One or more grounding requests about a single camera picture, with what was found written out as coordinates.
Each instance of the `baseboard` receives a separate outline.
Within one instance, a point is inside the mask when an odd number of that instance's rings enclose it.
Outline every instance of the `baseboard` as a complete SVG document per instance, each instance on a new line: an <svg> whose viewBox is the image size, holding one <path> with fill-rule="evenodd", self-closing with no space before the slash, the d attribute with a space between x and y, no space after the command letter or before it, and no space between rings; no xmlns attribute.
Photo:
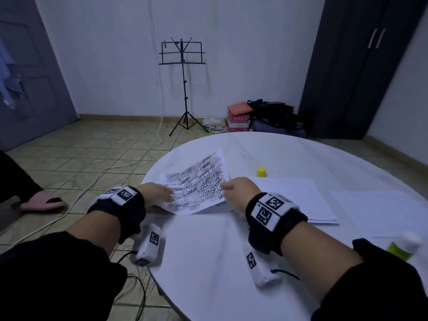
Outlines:
<svg viewBox="0 0 428 321"><path fill-rule="evenodd" d="M393 148L392 146L389 146L382 141L378 140L377 138L373 136L364 136L363 140L367 143L373 146L374 148L378 149L379 151L392 156L394 159L396 159L398 162L401 162L405 164L406 166L413 168L419 172L425 173L428 175L428 166L411 156Z"/></svg>
<svg viewBox="0 0 428 321"><path fill-rule="evenodd" d="M93 115L93 114L79 114L81 120L93 120L93 121L151 121L159 123L161 120L160 116L122 116L122 115ZM163 122L165 123L177 123L180 117L178 116L164 116ZM189 119L189 123L194 123L193 119Z"/></svg>

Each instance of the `foot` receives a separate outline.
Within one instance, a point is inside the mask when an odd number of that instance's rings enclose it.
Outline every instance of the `foot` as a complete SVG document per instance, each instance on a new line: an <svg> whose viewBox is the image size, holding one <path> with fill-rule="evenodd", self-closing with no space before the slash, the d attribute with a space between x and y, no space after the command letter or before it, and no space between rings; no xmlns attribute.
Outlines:
<svg viewBox="0 0 428 321"><path fill-rule="evenodd" d="M53 197L47 191L42 190L29 199L28 202L22 203L20 210L51 210L67 206L59 197Z"/></svg>

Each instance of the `music stand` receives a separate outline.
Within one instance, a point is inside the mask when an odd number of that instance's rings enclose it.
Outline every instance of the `music stand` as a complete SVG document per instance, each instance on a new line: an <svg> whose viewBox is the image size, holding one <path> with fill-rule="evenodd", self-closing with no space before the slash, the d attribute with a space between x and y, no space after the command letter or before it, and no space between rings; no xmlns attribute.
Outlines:
<svg viewBox="0 0 428 321"><path fill-rule="evenodd" d="M185 111L185 113L183 114L183 116L181 116L181 118L180 118L180 120L179 120L179 122L175 125L175 127L174 127L174 129L172 130L172 132L169 134L169 136L171 136L173 133L174 133L174 130L177 128L177 126L178 125L180 125L180 126L182 126L182 127L184 127L185 129L190 129L193 125L195 125L195 124L199 124L199 125L201 125L202 126L202 128L203 129L205 129L205 131L207 131L208 133L209 133L209 131L208 131L208 129L206 129L205 128L205 126L203 126L201 123L199 123L199 121L195 118L195 117L193 117L192 116L192 114L188 111L188 109L187 109L187 99L189 98L188 96L187 96L187 94L186 94L186 80L185 80L185 64L205 64L203 61L202 61L202 54L204 54L205 52L202 52L202 42L201 41L191 41L192 40L192 38L193 37L191 37L190 39L189 39L189 41L187 42L187 44L186 44L186 47L184 47L183 48L183 39L180 39L180 41L178 42L178 41L175 41L172 37L171 37L171 39L173 40L173 41L163 41L162 42L162 44L161 44L161 49L162 49L162 52L161 53L159 53L159 54L162 54L162 63L159 63L159 65L170 65L170 64L181 64L181 68L183 69L183 86L184 86L184 89L185 89L185 106L186 106L186 111ZM169 44L169 43L173 43L176 47L177 47L177 49L179 50L178 52L164 52L163 51L163 44L165 44L165 49L167 48L167 44ZM190 43L194 43L194 44L200 44L201 45L201 51L200 52L186 52L185 50L186 50L186 48L187 48L187 46L190 44ZM164 63L163 62L163 54L178 54L178 53L180 53L180 55L181 55L181 60L180 60L180 62L169 62L169 63ZM185 61L185 58L184 58L184 54L185 53L193 53L193 54L201 54L201 62L186 62ZM195 121L196 121L196 123L194 123L194 124L192 124L192 125L190 125L189 126L189 117L188 116L190 116L190 117L192 117ZM185 125L182 125L182 124L180 124L180 122L181 122L181 120L183 119L183 123L185 123L186 124L186 126Z"/></svg>

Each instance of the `blue cloth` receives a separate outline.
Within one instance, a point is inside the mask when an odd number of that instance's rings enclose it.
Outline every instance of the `blue cloth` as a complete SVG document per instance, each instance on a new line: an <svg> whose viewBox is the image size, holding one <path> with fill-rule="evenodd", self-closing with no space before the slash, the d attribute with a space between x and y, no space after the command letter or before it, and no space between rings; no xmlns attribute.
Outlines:
<svg viewBox="0 0 428 321"><path fill-rule="evenodd" d="M15 65L15 61L0 38L0 92L3 95L3 102L11 109L15 109L15 101L10 96L8 89L15 91L21 98L24 97L21 77L18 74L10 73L9 68L13 65Z"/></svg>

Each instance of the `yellow bottle cap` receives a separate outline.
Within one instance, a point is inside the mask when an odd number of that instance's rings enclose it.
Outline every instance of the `yellow bottle cap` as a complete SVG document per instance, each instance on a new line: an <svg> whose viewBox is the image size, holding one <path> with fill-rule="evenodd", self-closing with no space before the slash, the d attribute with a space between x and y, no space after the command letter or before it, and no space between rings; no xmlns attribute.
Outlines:
<svg viewBox="0 0 428 321"><path fill-rule="evenodd" d="M257 177L266 177L266 168L258 167L256 176Z"/></svg>

